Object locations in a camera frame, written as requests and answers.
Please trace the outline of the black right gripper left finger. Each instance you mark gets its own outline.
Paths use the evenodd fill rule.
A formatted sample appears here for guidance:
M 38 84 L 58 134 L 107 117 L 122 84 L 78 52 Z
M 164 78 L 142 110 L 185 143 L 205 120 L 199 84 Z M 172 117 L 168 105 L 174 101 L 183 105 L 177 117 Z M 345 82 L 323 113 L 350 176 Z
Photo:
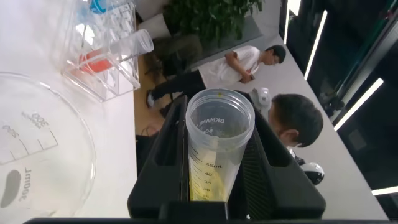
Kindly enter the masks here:
M 188 201 L 187 105 L 179 96 L 159 131 L 136 136 L 137 180 L 127 200 L 132 218 L 157 218 L 163 205 Z

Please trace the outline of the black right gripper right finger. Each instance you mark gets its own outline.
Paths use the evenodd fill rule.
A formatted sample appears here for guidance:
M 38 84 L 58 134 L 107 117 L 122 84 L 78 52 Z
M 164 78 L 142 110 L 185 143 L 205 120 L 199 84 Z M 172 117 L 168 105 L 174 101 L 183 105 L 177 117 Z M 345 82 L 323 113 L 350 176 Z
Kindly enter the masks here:
M 258 110 L 229 197 L 231 218 L 320 218 L 326 202 Z

